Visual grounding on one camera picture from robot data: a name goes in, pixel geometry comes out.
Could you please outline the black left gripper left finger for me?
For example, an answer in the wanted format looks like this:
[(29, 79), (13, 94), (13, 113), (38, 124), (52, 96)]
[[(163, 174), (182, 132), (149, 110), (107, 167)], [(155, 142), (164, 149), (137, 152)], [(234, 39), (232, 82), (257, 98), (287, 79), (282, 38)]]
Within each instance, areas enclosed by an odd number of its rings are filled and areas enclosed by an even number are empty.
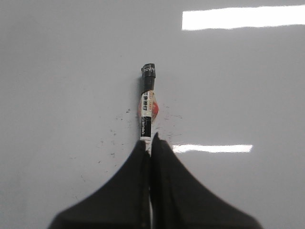
[(150, 155), (138, 141), (122, 167), (95, 193), (60, 212), (50, 229), (149, 229)]

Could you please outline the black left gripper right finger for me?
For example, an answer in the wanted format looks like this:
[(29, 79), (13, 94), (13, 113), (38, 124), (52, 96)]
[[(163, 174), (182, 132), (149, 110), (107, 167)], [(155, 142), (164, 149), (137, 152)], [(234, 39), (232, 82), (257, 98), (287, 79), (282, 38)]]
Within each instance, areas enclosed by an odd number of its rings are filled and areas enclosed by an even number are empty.
[(252, 216), (202, 185), (165, 140), (152, 140), (150, 195), (154, 229), (260, 229)]

